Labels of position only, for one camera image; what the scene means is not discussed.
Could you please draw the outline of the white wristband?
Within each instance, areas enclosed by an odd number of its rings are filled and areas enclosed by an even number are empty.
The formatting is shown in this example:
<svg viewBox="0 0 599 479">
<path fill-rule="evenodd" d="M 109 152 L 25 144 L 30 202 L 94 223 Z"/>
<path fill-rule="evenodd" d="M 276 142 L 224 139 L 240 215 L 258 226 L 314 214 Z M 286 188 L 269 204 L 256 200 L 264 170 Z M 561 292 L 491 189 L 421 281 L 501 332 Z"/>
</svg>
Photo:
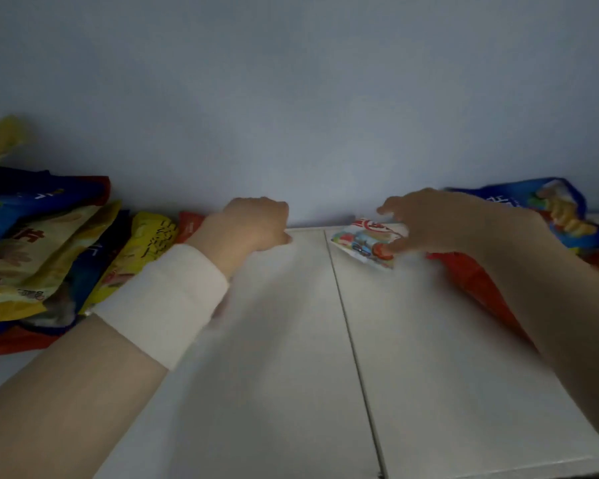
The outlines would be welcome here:
<svg viewBox="0 0 599 479">
<path fill-rule="evenodd" d="M 92 307 L 92 313 L 168 370 L 174 370 L 229 289 L 198 249 L 177 244 Z"/>
</svg>

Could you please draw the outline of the person's right forearm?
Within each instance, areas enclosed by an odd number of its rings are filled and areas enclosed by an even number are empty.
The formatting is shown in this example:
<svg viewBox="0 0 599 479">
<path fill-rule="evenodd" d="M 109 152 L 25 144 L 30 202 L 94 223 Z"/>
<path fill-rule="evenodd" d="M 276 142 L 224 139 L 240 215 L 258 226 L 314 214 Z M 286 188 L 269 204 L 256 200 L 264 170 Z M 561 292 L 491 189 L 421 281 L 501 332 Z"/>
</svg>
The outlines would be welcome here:
<svg viewBox="0 0 599 479">
<path fill-rule="evenodd" d="M 599 271 L 575 256 L 536 212 L 461 195 L 485 239 L 466 253 L 495 282 L 540 354 L 599 433 Z"/>
</svg>

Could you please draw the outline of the person's left hand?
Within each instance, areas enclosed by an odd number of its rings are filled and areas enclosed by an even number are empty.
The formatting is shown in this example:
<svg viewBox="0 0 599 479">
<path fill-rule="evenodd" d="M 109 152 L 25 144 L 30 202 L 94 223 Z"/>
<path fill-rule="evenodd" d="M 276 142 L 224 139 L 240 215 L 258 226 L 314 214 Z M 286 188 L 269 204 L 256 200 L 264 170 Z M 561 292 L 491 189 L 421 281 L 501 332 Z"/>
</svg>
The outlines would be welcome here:
<svg viewBox="0 0 599 479">
<path fill-rule="evenodd" d="M 223 210 L 206 217 L 185 244 L 196 248 L 230 280 L 253 253 L 265 233 L 287 229 L 289 205 L 267 197 L 235 198 Z"/>
</svg>

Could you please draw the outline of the blue and red snack bag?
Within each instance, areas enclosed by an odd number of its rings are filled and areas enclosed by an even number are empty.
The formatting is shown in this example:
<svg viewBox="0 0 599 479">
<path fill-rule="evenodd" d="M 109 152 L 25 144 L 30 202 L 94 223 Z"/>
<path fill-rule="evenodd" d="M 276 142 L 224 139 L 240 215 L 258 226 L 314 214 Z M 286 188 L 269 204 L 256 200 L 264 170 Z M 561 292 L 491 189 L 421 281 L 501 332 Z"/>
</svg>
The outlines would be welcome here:
<svg viewBox="0 0 599 479">
<path fill-rule="evenodd" d="M 21 220 L 45 217 L 84 203 L 106 203 L 107 176 L 57 176 L 47 170 L 0 167 L 0 240 Z"/>
</svg>

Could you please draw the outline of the large yellow chip bag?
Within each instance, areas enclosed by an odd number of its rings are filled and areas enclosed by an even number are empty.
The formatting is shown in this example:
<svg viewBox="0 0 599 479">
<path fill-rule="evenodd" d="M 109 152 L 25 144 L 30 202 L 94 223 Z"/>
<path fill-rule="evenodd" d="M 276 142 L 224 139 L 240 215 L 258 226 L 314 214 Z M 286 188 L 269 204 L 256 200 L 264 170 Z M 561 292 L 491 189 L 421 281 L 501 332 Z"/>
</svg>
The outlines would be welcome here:
<svg viewBox="0 0 599 479">
<path fill-rule="evenodd" d="M 0 322 L 45 310 L 72 264 L 112 225 L 120 201 L 27 222 L 0 241 Z"/>
</svg>

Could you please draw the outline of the pale yellow snack bag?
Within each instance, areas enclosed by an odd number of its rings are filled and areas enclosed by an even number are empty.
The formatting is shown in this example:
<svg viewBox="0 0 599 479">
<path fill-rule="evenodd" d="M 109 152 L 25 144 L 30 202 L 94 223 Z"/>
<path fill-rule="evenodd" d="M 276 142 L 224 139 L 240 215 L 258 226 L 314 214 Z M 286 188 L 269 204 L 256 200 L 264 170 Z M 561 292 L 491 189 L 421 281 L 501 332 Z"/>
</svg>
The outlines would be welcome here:
<svg viewBox="0 0 599 479">
<path fill-rule="evenodd" d="M 24 123 L 15 115 L 0 119 L 0 162 L 27 141 Z"/>
</svg>

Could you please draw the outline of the dark blue snack bag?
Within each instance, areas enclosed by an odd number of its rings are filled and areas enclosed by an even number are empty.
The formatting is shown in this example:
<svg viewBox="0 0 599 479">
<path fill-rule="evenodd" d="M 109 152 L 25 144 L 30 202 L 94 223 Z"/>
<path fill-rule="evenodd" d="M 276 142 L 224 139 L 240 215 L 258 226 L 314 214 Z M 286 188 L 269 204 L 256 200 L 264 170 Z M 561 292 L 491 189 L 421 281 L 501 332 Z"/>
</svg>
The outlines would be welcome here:
<svg viewBox="0 0 599 479">
<path fill-rule="evenodd" d="M 59 336 L 74 327 L 89 294 L 130 237 L 131 215 L 121 209 L 99 239 L 84 250 L 72 264 L 64 281 L 45 302 L 45 311 L 19 321 L 22 328 L 49 336 Z"/>
</svg>

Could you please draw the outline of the bright yellow snack bag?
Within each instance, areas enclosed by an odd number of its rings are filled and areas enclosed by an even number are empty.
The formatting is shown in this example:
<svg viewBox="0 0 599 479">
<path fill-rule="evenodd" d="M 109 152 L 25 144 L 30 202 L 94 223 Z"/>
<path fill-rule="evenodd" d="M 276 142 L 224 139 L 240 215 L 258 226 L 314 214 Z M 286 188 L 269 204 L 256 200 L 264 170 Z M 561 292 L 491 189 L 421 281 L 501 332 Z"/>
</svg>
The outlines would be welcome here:
<svg viewBox="0 0 599 479">
<path fill-rule="evenodd" d="M 147 211 L 138 212 L 131 221 L 130 237 L 96 283 L 80 315 L 91 313 L 93 306 L 110 297 L 127 281 L 155 261 L 173 244 L 177 224 L 169 217 Z"/>
</svg>

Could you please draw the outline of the person's left forearm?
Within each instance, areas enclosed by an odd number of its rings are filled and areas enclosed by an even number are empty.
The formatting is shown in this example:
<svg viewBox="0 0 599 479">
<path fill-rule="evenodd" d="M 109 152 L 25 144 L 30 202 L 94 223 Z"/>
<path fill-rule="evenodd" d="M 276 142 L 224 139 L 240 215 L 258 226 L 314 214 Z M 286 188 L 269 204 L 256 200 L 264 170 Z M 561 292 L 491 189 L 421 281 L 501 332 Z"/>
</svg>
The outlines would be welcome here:
<svg viewBox="0 0 599 479">
<path fill-rule="evenodd" d="M 93 479 L 167 374 L 91 315 L 0 386 L 0 479 Z"/>
</svg>

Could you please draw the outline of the flat red snack bag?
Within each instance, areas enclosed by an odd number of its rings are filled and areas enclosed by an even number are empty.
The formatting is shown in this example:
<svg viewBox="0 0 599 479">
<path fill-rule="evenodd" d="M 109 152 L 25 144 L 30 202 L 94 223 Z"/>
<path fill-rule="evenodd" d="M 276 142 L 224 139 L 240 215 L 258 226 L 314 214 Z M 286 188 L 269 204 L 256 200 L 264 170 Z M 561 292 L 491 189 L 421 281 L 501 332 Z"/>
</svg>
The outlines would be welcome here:
<svg viewBox="0 0 599 479">
<path fill-rule="evenodd" d="M 0 356 L 46 349 L 75 326 L 75 322 L 62 328 L 30 326 L 20 321 L 0 322 Z"/>
</svg>

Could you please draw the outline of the person's right hand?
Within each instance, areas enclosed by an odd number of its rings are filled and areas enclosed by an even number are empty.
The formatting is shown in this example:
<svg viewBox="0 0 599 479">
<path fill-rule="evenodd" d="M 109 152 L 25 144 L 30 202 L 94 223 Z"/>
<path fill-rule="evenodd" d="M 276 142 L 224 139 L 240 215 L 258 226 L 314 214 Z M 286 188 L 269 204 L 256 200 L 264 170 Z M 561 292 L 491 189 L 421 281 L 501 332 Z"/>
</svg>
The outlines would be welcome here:
<svg viewBox="0 0 599 479">
<path fill-rule="evenodd" d="M 489 221 L 489 202 L 464 193 L 425 188 L 388 197 L 378 208 L 404 224 L 422 251 L 469 253 Z"/>
</svg>

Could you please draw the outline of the blue snack bag with fries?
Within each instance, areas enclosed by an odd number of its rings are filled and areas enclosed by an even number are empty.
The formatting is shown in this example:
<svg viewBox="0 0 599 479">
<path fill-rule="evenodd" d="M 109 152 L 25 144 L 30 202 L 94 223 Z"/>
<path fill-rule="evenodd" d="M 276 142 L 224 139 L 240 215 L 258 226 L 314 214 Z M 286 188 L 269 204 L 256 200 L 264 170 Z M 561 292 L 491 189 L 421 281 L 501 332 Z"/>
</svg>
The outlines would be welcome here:
<svg viewBox="0 0 599 479">
<path fill-rule="evenodd" d="M 543 177 L 479 188 L 446 187 L 507 210 L 497 229 L 515 241 L 531 238 L 541 223 L 547 233 L 576 253 L 599 249 L 599 224 L 588 217 L 582 192 L 563 177 Z"/>
</svg>

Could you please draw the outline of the small white snack packet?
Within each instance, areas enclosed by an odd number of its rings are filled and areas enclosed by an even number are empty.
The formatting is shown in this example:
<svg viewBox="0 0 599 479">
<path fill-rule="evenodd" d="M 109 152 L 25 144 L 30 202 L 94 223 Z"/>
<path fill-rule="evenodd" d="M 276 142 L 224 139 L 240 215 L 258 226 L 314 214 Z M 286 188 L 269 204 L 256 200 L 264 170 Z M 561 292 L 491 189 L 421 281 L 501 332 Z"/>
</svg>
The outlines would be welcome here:
<svg viewBox="0 0 599 479">
<path fill-rule="evenodd" d="M 329 239 L 335 248 L 363 264 L 391 271 L 395 256 L 386 250 L 390 243 L 404 239 L 407 231 L 403 226 L 376 222 L 368 218 L 356 218 L 351 224 L 336 231 Z"/>
</svg>

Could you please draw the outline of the orange red snack bag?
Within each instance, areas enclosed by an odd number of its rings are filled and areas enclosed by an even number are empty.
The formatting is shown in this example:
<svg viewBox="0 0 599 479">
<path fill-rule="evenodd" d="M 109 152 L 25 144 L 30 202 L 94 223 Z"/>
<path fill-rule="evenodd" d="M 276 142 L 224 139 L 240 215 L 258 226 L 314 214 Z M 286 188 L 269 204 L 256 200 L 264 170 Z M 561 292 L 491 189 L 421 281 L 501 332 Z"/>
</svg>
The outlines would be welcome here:
<svg viewBox="0 0 599 479">
<path fill-rule="evenodd" d="M 180 211 L 178 213 L 177 236 L 174 244 L 184 244 L 200 228 L 205 215 L 192 211 Z"/>
</svg>

